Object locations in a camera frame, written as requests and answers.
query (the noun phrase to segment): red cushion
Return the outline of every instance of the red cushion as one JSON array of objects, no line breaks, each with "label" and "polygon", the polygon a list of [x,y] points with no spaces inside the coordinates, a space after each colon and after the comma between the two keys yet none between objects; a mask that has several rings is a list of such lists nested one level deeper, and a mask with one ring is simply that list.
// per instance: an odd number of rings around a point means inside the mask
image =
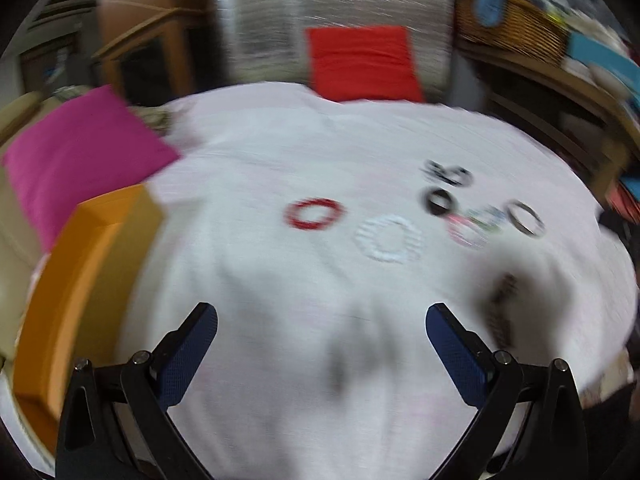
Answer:
[{"label": "red cushion", "polygon": [[312,87],[325,99],[424,102],[406,28],[321,27],[306,32]]}]

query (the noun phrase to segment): screw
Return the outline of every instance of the screw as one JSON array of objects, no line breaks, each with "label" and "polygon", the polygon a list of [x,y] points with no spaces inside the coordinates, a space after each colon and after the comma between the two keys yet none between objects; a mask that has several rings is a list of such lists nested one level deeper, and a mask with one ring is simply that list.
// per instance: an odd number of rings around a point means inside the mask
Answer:
[{"label": "screw", "polygon": [[494,354],[495,360],[498,361],[501,365],[508,365],[512,361],[511,354],[509,352],[505,352],[504,350],[498,350]]},{"label": "screw", "polygon": [[89,359],[87,359],[86,357],[81,357],[76,361],[76,364],[74,365],[74,370],[79,372],[87,368],[88,365],[90,364],[91,363],[89,362]]},{"label": "screw", "polygon": [[147,361],[149,361],[150,357],[151,357],[151,354],[149,352],[147,352],[146,350],[141,350],[140,352],[136,352],[135,354],[133,354],[133,357],[131,358],[131,360],[135,365],[142,365]]},{"label": "screw", "polygon": [[556,359],[554,361],[554,365],[561,372],[565,372],[565,371],[567,371],[569,369],[569,365],[566,363],[566,361],[564,359]]}]

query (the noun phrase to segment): wicker basket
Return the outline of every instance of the wicker basket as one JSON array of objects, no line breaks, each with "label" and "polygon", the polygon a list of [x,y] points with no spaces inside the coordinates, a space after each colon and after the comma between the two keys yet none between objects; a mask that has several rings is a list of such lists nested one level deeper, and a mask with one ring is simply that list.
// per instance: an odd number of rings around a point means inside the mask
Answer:
[{"label": "wicker basket", "polygon": [[474,14],[474,0],[456,0],[458,35],[468,41],[496,46],[560,66],[568,32],[526,0],[505,0],[504,19],[483,27]]}]

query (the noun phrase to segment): cardboard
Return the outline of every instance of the cardboard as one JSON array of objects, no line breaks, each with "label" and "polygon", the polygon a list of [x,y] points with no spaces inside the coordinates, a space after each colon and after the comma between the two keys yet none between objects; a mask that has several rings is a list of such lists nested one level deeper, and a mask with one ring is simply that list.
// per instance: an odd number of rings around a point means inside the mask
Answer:
[{"label": "cardboard", "polygon": [[161,223],[145,187],[131,186],[79,204],[56,242],[14,363],[18,406],[52,454],[73,363],[113,364],[129,295]]}]

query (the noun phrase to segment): blue gripper pad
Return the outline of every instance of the blue gripper pad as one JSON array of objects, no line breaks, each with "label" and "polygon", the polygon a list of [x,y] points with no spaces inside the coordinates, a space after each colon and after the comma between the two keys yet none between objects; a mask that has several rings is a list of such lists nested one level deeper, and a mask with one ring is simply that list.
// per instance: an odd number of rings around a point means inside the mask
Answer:
[{"label": "blue gripper pad", "polygon": [[216,309],[199,303],[154,350],[152,374],[156,374],[156,398],[164,412],[182,400],[217,331]]},{"label": "blue gripper pad", "polygon": [[425,320],[427,336],[469,406],[480,409],[488,395],[487,372],[463,341],[467,331],[442,303],[431,305]]}]

